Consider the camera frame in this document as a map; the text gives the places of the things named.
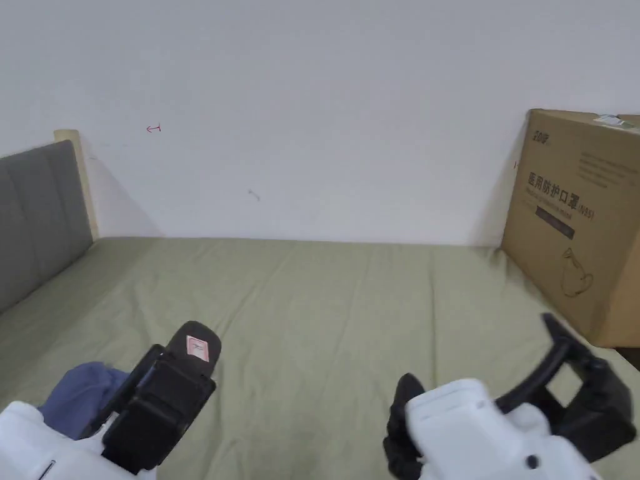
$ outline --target sticker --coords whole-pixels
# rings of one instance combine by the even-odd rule
[[[209,361],[209,344],[203,340],[187,335],[187,354],[197,356],[205,362]]]

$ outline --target wrinkled sheet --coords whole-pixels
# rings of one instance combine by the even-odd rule
[[[188,320],[222,339],[219,389],[160,480],[388,479],[399,377],[476,377],[495,396],[550,346],[552,310],[492,249],[238,239],[103,239],[0,317],[0,406],[41,404],[83,362],[130,371]],[[599,350],[640,403],[640,374]],[[568,399],[577,379],[552,385]],[[596,464],[637,479],[640,444]]]

